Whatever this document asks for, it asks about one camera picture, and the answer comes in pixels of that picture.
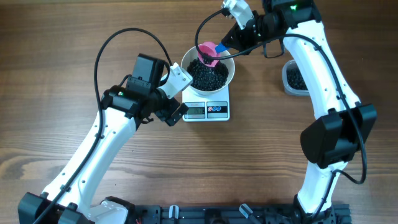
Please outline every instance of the black granular material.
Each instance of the black granular material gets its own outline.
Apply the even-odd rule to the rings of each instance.
[[[187,72],[193,78],[191,86],[202,91],[220,89],[225,85],[228,77],[228,68],[225,64],[218,62],[214,68],[211,68],[201,63],[199,59],[189,64]]]
[[[286,72],[287,83],[290,87],[296,90],[308,90],[298,68],[289,69]]]
[[[202,58],[203,58],[203,63],[205,63],[207,65],[213,63],[213,61],[214,61],[213,59],[210,59],[210,58],[206,58],[206,57],[202,57]]]

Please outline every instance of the container of black beans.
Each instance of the container of black beans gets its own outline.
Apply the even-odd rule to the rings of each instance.
[[[282,69],[285,92],[293,96],[309,96],[303,76],[294,60],[288,61]]]
[[[228,51],[220,53],[220,57],[228,55],[230,55]],[[215,67],[208,67],[199,61],[195,47],[184,55],[181,67],[193,78],[190,88],[201,95],[211,95],[221,91],[228,86],[235,73],[235,63],[232,58],[220,60]]]

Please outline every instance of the digital scale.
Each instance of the digital scale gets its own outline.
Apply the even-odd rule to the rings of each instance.
[[[211,95],[200,95],[189,86],[182,91],[182,101],[189,107],[183,116],[186,122],[229,120],[228,86]]]

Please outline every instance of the pink cup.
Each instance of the pink cup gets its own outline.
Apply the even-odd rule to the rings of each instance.
[[[220,54],[217,53],[216,51],[217,45],[213,42],[204,42],[203,44],[199,45],[199,49],[201,52],[208,54],[210,57],[219,57]],[[218,60],[214,60],[211,64],[207,65],[203,62],[203,57],[199,54],[198,52],[198,58],[199,60],[206,65],[207,67],[215,67]]]

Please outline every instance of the wooden surface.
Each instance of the wooden surface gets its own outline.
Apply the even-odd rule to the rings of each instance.
[[[260,1],[250,1],[261,11]],[[200,22],[221,1],[162,1],[0,6],[0,223],[18,221],[26,192],[39,194],[86,136],[96,114],[93,65],[115,31],[140,27],[180,63]],[[377,123],[366,143],[368,179],[340,178],[333,194],[354,223],[398,217],[398,14],[396,1],[317,1],[326,36],[348,83],[373,103]],[[233,21],[217,17],[200,42],[218,42]],[[99,87],[119,83],[138,53],[165,58],[144,34],[123,34],[104,51]],[[155,122],[140,127],[111,164],[93,204],[113,195],[135,204],[290,203],[307,160],[299,136],[314,120],[310,98],[288,96],[281,70],[289,54],[266,60],[260,49],[235,59],[231,120]],[[346,169],[359,178],[359,154]]]

